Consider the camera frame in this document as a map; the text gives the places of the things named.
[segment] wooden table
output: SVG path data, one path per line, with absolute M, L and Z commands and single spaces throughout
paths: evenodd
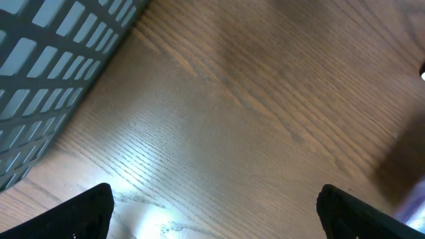
M 425 169 L 424 22 L 420 0 L 152 0 L 0 231 L 101 182 L 110 238 L 325 238 L 325 183 L 391 213 Z

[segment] gray plastic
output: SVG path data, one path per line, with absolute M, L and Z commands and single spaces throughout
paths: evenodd
M 54 143 L 146 2 L 0 1 L 0 191 Z

